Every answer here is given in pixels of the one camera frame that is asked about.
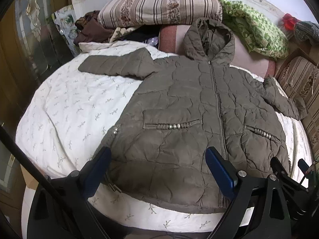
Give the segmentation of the white leaf-print duvet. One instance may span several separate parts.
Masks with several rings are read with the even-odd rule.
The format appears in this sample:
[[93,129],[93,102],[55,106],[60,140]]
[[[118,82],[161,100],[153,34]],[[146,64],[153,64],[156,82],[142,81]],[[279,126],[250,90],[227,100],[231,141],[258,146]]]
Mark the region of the white leaf-print duvet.
[[[61,66],[41,84],[16,131],[16,143],[36,167],[52,178],[60,178],[81,169],[94,157],[141,80],[82,72],[79,67],[90,56],[123,56],[143,48],[153,59],[177,56],[138,42],[89,43],[85,53]],[[280,112],[276,115],[286,136],[286,171],[300,181],[297,161],[311,163],[313,159],[306,132],[299,120]],[[223,199],[227,207],[228,200]],[[112,189],[105,178],[89,202],[122,225],[169,232],[211,231],[226,209],[196,214],[162,208]]]

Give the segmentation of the wooden glass wardrobe door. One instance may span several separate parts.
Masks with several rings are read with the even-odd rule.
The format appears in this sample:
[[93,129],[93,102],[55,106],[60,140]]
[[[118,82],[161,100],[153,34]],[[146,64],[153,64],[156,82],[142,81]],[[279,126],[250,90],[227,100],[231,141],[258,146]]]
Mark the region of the wooden glass wardrobe door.
[[71,0],[11,0],[1,19],[1,84],[33,90],[73,57],[53,22]]

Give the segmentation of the red cloth item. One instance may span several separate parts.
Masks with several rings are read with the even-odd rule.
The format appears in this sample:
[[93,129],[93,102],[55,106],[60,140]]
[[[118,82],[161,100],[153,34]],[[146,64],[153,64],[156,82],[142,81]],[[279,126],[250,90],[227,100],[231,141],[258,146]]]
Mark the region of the red cloth item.
[[299,19],[293,17],[291,14],[285,14],[282,17],[282,21],[283,21],[284,28],[288,31],[293,31],[295,24],[300,22]]

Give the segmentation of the black pole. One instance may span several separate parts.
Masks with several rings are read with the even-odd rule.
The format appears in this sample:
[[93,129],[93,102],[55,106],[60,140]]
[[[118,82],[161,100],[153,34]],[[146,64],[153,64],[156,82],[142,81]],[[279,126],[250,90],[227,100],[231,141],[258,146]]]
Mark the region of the black pole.
[[124,238],[125,232],[93,209],[80,192],[80,170],[50,179],[1,129],[1,142],[38,181],[28,220],[28,238]]

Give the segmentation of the white green floral pillow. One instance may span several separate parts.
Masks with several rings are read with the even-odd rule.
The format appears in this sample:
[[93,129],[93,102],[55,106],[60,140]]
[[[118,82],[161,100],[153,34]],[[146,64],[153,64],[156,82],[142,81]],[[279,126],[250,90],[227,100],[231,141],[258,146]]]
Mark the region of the white green floral pillow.
[[131,26],[131,27],[117,27],[111,37],[108,39],[109,43],[113,43],[121,38],[127,36],[133,31],[137,30],[140,26]]

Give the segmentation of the olive quilted hooded jacket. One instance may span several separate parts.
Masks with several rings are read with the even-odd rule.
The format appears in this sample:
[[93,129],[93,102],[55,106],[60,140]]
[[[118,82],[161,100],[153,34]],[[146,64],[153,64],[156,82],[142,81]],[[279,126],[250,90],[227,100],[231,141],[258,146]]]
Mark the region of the olive quilted hooded jacket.
[[301,97],[282,96],[273,78],[258,81],[230,66],[232,31],[200,18],[184,37],[185,55],[153,59],[147,49],[90,56],[82,72],[141,80],[101,141],[111,150],[107,184],[131,197],[185,213],[216,213],[226,203],[204,159],[209,147],[251,176],[271,158],[289,169],[277,112],[301,120]]

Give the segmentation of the floral plastic bag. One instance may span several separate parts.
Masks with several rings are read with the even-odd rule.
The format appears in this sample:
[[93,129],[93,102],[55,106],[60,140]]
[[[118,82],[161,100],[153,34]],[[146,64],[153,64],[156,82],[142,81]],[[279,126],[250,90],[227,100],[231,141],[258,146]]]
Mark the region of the floral plastic bag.
[[78,35],[78,29],[75,26],[76,15],[74,7],[67,5],[51,14],[52,20],[59,34],[63,37],[69,50],[74,57],[80,54],[80,49],[74,44]]

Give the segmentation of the dark knitted item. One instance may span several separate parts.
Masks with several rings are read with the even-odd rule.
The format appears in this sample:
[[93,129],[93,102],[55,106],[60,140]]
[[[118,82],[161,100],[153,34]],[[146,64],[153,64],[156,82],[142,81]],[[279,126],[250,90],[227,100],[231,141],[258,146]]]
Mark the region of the dark knitted item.
[[318,45],[319,26],[310,21],[299,21],[294,26],[294,35],[298,42],[309,40],[311,45]]

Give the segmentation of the brown garment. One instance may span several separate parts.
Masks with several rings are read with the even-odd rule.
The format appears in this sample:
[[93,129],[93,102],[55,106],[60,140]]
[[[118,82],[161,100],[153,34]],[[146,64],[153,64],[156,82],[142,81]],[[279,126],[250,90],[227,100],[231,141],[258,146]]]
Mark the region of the brown garment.
[[99,11],[95,10],[86,13],[75,22],[75,27],[78,29],[77,37],[74,39],[74,44],[79,46],[79,43],[108,42],[114,33],[114,29],[107,29],[97,20]]

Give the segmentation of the striped floral side cushion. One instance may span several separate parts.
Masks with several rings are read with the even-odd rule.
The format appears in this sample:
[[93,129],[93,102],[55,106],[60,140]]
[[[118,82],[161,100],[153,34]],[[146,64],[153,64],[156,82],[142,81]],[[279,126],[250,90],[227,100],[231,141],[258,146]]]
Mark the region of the striped floral side cushion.
[[314,158],[318,158],[318,65],[304,57],[292,59],[277,78],[290,98],[300,96],[308,115],[302,119]]

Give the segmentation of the green white patterned blanket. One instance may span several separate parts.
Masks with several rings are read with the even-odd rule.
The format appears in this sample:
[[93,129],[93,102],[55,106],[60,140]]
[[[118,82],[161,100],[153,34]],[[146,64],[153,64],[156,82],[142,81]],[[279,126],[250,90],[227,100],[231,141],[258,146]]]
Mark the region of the green white patterned blanket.
[[242,1],[218,1],[223,11],[222,23],[238,35],[249,52],[275,60],[288,57],[288,38],[269,18]]

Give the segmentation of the striped floral folded quilt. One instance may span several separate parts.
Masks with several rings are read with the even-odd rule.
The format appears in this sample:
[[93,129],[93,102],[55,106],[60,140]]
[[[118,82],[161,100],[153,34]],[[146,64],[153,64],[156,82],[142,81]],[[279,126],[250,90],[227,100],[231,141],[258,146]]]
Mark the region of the striped floral folded quilt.
[[140,25],[191,25],[204,17],[222,22],[218,0],[112,0],[99,12],[98,22],[108,29]]

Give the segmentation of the pink bed sheet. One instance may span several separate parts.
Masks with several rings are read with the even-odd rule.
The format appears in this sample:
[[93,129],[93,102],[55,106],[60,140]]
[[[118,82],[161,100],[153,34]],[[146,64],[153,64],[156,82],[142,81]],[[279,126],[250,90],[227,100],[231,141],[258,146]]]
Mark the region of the pink bed sheet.
[[[166,25],[159,34],[159,50],[185,55],[183,39],[189,25]],[[256,52],[249,52],[238,36],[235,37],[235,55],[231,64],[249,70],[260,77],[275,75],[275,61]]]

